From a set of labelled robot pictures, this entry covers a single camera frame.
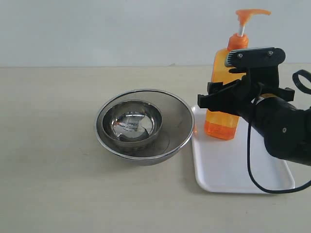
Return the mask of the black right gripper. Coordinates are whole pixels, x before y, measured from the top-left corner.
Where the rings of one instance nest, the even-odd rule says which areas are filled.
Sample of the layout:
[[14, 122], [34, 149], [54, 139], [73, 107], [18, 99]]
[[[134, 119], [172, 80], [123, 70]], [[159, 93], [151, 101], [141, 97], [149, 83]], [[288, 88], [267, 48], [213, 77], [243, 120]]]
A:
[[294, 90], [279, 87], [278, 67], [251, 68], [242, 80], [208, 82], [197, 105], [211, 112], [240, 116], [246, 121], [282, 120], [295, 112]]

